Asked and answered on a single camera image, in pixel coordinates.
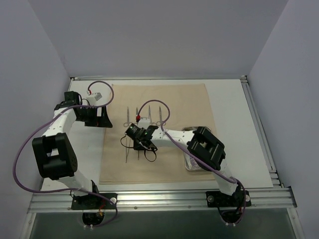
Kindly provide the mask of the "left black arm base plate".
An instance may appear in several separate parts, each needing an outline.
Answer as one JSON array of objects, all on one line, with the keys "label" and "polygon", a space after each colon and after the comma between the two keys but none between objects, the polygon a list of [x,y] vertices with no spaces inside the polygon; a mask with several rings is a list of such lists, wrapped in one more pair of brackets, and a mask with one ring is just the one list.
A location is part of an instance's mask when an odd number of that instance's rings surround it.
[{"label": "left black arm base plate", "polygon": [[115,205],[105,199],[88,194],[74,196],[71,204],[72,210],[115,209]]}]

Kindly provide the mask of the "surgical scissors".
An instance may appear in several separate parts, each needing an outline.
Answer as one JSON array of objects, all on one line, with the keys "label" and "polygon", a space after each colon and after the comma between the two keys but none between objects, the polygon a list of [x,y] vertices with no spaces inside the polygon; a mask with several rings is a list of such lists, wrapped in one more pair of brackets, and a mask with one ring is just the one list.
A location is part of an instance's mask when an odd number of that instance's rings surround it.
[{"label": "surgical scissors", "polygon": [[123,127],[129,127],[130,124],[132,124],[130,121],[130,110],[129,107],[127,107],[126,121],[123,123]]}]

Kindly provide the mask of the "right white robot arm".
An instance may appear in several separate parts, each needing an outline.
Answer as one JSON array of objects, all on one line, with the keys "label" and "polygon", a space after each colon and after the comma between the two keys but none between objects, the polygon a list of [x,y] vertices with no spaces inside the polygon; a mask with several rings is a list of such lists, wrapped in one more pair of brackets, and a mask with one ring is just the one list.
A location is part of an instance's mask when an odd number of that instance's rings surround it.
[{"label": "right white robot arm", "polygon": [[239,182],[227,165],[225,145],[207,128],[199,126],[195,130],[178,131],[150,125],[144,129],[133,123],[125,135],[145,151],[156,152],[159,147],[178,147],[202,169],[212,172],[224,204],[231,206],[239,200],[236,190]]}]

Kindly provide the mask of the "silver ring-handled hemostat clamp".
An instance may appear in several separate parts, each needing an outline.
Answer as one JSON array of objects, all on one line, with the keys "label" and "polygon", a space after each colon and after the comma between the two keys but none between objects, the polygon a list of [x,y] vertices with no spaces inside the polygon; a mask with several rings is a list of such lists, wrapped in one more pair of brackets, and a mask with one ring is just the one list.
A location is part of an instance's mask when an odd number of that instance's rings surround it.
[{"label": "silver ring-handled hemostat clamp", "polygon": [[148,107],[148,118],[150,119],[150,121],[152,122],[152,114],[151,114],[151,107],[149,105]]}]

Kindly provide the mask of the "beige cloth wrap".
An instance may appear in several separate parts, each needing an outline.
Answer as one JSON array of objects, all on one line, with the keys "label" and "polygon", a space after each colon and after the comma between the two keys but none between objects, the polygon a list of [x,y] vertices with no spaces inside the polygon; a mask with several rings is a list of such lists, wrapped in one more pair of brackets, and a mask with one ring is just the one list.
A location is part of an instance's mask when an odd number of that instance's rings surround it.
[{"label": "beige cloth wrap", "polygon": [[113,127],[106,130],[100,169],[100,184],[140,184],[213,181],[210,172],[186,170],[182,150],[175,147],[159,147],[156,153],[129,151],[125,163],[126,138],[123,127],[127,107],[130,121],[134,120],[136,108],[142,117],[148,117],[151,107],[152,121],[159,121],[159,107],[162,118],[169,118],[164,129],[182,130],[188,126],[207,126],[217,133],[208,92],[204,84],[129,86],[113,85],[115,96],[107,107]]}]

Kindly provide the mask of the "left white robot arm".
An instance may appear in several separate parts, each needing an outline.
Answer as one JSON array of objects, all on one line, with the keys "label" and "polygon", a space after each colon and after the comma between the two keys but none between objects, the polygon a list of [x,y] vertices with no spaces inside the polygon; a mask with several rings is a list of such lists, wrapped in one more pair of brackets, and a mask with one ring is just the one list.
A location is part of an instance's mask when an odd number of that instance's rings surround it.
[{"label": "left white robot arm", "polygon": [[64,93],[64,101],[54,108],[55,121],[50,123],[46,132],[32,140],[36,164],[42,178],[63,183],[69,188],[79,189],[76,197],[83,196],[83,204],[89,209],[100,205],[101,197],[96,184],[78,170],[78,161],[68,134],[74,122],[81,121],[85,126],[112,128],[105,106],[98,116],[97,102],[101,93],[92,93],[85,98],[88,105],[82,106],[78,92]]}]

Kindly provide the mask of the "metal instrument tray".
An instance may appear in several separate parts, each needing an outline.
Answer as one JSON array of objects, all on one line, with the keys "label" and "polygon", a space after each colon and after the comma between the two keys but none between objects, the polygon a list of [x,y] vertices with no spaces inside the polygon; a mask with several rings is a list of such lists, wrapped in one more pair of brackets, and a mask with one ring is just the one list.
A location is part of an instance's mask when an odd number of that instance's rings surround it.
[{"label": "metal instrument tray", "polygon": [[[196,130],[198,127],[197,126],[188,126],[188,127],[184,127],[182,129],[182,131],[194,131]],[[196,162],[195,159],[193,159],[192,157],[190,157],[188,154],[184,153],[184,161],[185,161],[185,167],[187,171],[190,172],[199,172],[199,171],[204,171],[204,169],[202,169],[198,163]]]}]

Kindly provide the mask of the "surgical forceps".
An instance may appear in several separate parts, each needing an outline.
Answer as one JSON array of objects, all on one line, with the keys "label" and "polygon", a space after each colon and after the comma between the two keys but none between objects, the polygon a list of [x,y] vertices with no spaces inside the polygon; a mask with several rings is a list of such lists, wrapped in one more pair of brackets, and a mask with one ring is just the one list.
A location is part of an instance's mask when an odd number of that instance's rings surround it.
[{"label": "surgical forceps", "polygon": [[126,149],[125,163],[127,163],[128,162],[129,151],[131,149],[131,139],[129,139],[129,138],[126,138],[125,149]]}]

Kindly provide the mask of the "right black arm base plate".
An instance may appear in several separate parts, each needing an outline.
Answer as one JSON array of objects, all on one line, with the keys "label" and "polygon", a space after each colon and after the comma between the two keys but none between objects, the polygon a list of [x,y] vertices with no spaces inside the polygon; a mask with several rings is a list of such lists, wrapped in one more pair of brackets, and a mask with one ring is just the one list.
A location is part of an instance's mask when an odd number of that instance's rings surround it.
[{"label": "right black arm base plate", "polygon": [[249,192],[237,189],[231,196],[220,191],[206,191],[206,201],[209,208],[237,208],[252,206]]}]

